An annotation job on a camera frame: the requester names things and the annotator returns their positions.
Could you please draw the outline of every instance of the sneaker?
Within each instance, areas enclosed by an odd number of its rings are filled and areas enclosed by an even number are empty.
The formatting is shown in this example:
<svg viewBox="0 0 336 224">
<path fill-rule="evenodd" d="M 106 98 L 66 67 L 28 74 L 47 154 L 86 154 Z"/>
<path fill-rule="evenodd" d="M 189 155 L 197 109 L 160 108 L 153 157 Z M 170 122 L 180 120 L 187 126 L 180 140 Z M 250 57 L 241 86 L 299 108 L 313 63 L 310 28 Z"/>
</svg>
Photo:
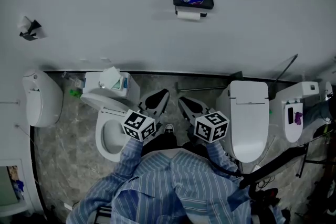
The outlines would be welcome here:
<svg viewBox="0 0 336 224">
<path fill-rule="evenodd" d="M 173 134 L 174 135 L 174 126 L 172 124 L 167 124 L 164 128 L 164 134 Z"/>
</svg>

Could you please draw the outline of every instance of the marble floor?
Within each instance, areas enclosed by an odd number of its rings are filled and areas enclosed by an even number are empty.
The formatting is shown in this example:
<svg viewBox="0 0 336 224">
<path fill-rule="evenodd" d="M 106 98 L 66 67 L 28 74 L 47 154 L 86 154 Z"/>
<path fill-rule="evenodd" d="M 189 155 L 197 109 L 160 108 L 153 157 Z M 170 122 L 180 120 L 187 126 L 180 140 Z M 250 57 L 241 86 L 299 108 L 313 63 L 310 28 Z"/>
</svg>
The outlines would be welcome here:
<svg viewBox="0 0 336 224">
<path fill-rule="evenodd" d="M 48 209 L 55 206 L 56 216 L 65 223 L 69 210 L 64 203 L 73 205 L 78 202 L 88 189 L 102 176 L 113 171 L 114 163 L 100 155 L 96 148 L 95 127 L 98 112 L 84 104 L 80 99 L 69 94 L 75 89 L 71 81 L 62 79 L 60 74 L 50 76 L 64 91 L 64 103 L 60 120 L 48 128 L 35 129 L 35 157 L 37 174 L 44 202 Z M 196 88 L 226 85 L 221 78 L 186 77 L 166 75 L 132 75 L 141 88 L 141 94 L 155 89 L 167 88 L 170 100 L 163 115 L 163 125 L 173 123 L 179 145 L 188 141 L 186 129 L 189 124 L 183 119 L 177 106 L 181 96 L 199 99 L 208 106 L 214 107 L 216 98 L 222 90 L 208 90 L 195 92 L 176 92 L 175 83 L 180 88 Z M 277 84 L 283 89 L 288 84 Z M 243 164 L 244 173 L 250 173 L 254 165 L 263 166 L 291 146 L 301 145 L 310 141 L 317 126 L 324 122 L 315 121 L 309 129 L 305 129 L 298 142 L 290 144 L 275 136 L 268 135 L 267 146 L 262 156 L 253 163 Z M 309 158 L 323 159 L 326 155 L 325 139 L 318 139 L 310 144 Z M 294 212 L 306 212 L 306 198 L 314 188 L 314 182 L 323 174 L 321 165 L 306 164 L 302 178 L 296 177 L 300 169 L 300 162 L 283 170 L 266 188 L 277 187 L 278 197 L 281 198 L 280 207 L 289 208 L 293 223 L 299 223 L 300 218 Z"/>
</svg>

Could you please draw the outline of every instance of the blue striped shirt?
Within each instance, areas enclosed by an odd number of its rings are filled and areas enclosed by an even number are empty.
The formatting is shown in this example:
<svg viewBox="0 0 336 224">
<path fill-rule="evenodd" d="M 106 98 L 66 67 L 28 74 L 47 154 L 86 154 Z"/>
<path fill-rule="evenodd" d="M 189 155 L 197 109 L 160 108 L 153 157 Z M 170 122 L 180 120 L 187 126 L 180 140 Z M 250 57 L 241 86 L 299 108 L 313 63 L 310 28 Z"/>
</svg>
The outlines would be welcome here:
<svg viewBox="0 0 336 224">
<path fill-rule="evenodd" d="M 207 144 L 209 157 L 236 171 L 219 142 Z M 70 213 L 67 224 L 87 223 L 101 206 L 111 206 L 111 223 L 251 223 L 248 188 L 240 179 L 214 168 L 208 160 L 186 151 L 172 158 L 161 152 L 141 159 L 142 143 L 130 139 L 120 162 L 100 179 Z M 285 219 L 274 208 L 277 223 Z"/>
</svg>

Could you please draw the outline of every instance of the sleeve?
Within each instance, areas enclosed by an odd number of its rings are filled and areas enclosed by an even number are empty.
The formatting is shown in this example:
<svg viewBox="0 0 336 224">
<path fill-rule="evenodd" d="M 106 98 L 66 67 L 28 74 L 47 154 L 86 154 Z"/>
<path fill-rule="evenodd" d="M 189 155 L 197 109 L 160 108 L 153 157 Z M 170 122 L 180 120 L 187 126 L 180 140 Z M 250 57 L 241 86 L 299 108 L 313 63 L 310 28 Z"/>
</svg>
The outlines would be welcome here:
<svg viewBox="0 0 336 224">
<path fill-rule="evenodd" d="M 216 141 L 214 143 L 208 143 L 206 145 L 206 149 L 208 150 L 209 158 L 221 168 L 229 170 L 231 172 L 236 172 L 238 170 L 238 166 L 235 163 L 231 162 L 229 157 L 226 156 L 226 153 L 219 141 Z M 215 167 L 214 167 L 214 172 L 217 175 L 223 176 L 232 181 L 237 179 L 237 177 L 225 174 L 217 170 Z"/>
<path fill-rule="evenodd" d="M 69 214 L 67 224 L 86 224 L 90 214 L 109 204 L 120 186 L 134 173 L 140 163 L 142 142 L 130 139 L 121 152 L 120 161 L 113 173 L 98 180 L 79 205 Z"/>
</svg>

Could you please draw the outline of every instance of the toilet paper roll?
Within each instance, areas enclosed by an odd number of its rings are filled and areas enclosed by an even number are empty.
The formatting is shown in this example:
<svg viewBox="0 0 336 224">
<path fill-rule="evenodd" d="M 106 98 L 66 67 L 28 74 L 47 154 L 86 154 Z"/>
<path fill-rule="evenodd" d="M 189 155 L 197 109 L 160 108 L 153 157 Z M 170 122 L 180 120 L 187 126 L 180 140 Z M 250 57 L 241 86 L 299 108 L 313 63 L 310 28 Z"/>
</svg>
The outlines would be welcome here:
<svg viewBox="0 0 336 224">
<path fill-rule="evenodd" d="M 185 20 L 199 20 L 201 14 L 197 12 L 177 12 L 177 17 Z"/>
</svg>

